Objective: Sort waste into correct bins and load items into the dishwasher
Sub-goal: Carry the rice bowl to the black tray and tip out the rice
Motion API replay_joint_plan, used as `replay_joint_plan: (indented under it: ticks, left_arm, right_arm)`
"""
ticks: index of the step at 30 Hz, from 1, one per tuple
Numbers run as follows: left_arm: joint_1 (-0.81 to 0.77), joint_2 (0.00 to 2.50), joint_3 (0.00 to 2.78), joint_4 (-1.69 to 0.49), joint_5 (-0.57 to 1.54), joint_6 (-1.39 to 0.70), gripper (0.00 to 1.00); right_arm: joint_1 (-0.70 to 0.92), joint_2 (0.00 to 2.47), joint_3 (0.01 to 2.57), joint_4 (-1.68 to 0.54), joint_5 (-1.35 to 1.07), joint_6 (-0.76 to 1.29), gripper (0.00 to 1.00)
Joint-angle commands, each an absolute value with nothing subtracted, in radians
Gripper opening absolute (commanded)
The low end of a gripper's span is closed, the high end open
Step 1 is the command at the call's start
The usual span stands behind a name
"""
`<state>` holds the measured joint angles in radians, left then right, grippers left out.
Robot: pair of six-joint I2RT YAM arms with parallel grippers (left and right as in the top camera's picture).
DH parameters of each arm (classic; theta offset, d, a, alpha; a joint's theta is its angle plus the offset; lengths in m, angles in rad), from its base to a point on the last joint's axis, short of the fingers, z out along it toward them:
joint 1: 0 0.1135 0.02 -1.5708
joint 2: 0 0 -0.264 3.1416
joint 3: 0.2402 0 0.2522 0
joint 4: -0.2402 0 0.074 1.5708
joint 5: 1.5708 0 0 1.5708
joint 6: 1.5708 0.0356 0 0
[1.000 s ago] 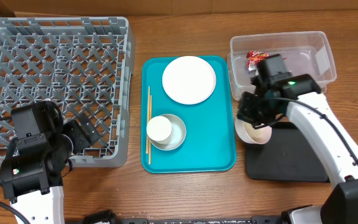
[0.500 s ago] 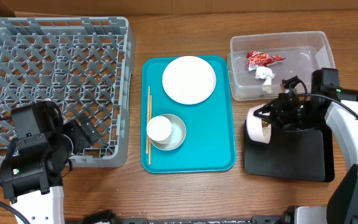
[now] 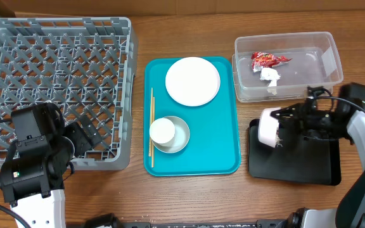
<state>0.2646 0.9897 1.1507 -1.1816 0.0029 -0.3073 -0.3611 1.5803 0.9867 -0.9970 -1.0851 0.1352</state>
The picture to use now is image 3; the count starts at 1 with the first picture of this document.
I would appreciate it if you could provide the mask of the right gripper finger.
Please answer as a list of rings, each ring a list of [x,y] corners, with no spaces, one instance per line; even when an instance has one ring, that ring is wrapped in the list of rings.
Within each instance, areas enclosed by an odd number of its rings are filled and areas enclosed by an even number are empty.
[[[277,120],[291,120],[302,118],[304,112],[304,103],[296,103],[286,108],[272,111],[270,116]]]
[[[300,135],[303,132],[302,121],[300,119],[278,120],[278,122],[279,137],[282,141],[287,133],[290,135]]]

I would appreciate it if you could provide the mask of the small pink bowl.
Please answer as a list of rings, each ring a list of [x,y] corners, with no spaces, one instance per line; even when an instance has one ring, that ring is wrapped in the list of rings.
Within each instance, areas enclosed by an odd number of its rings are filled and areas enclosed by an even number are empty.
[[[281,109],[280,107],[266,108],[259,118],[258,140],[260,143],[275,148],[275,135],[279,122],[270,116],[272,111]]]

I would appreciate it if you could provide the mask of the white tissue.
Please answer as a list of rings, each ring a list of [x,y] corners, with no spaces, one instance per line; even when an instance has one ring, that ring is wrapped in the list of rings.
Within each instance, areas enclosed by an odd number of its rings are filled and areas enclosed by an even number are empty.
[[[260,80],[267,80],[267,91],[273,95],[277,95],[278,80],[281,78],[277,70],[273,68],[263,68],[260,73]]]

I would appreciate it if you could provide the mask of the red snack wrapper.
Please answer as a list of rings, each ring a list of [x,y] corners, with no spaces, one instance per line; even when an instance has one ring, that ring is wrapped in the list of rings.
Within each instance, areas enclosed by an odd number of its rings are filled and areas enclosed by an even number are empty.
[[[254,52],[251,56],[253,72],[259,72],[263,68],[274,68],[291,61],[291,58],[285,56],[276,56],[271,53]]]

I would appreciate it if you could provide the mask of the white cup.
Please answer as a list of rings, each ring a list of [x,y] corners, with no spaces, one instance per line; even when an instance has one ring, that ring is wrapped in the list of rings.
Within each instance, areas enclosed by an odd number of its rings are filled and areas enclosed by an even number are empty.
[[[152,126],[155,135],[152,137],[154,142],[161,146],[171,146],[174,142],[176,127],[168,118],[156,119]]]

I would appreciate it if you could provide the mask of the grey shallow bowl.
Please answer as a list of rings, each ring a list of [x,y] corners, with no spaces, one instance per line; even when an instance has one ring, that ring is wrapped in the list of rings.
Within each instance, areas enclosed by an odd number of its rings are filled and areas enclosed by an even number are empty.
[[[154,142],[154,146],[156,147],[156,149],[160,150],[163,153],[177,153],[181,151],[189,142],[189,127],[187,123],[179,117],[166,116],[163,118],[168,118],[169,120],[171,120],[176,127],[174,142],[171,146],[161,146]]]

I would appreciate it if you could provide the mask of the large white plate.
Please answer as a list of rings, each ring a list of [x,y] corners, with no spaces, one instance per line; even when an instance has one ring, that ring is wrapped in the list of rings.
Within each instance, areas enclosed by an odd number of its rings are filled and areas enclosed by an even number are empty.
[[[169,96],[184,106],[205,105],[215,98],[221,86],[216,67],[204,58],[177,60],[168,69],[165,87]]]

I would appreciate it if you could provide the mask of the white rice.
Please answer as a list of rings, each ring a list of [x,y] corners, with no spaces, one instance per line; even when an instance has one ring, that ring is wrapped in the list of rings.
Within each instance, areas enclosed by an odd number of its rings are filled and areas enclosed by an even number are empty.
[[[283,147],[282,139],[279,137],[279,128],[277,128],[276,135],[275,135],[275,148]]]

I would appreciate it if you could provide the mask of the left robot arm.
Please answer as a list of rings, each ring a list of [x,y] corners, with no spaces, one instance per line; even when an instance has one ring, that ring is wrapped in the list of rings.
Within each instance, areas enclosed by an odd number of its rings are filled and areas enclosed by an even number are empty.
[[[16,140],[0,169],[8,212],[19,227],[65,227],[63,174],[103,138],[85,115],[66,124],[53,103],[13,111],[11,119]]]

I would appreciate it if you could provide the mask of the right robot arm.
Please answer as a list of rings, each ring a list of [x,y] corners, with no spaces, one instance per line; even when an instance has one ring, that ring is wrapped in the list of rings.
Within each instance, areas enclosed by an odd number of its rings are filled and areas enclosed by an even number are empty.
[[[267,112],[276,121],[304,138],[332,141],[348,139],[355,145],[363,172],[337,209],[301,208],[282,227],[365,227],[365,85],[349,83],[332,96],[323,87],[308,87],[304,102]]]

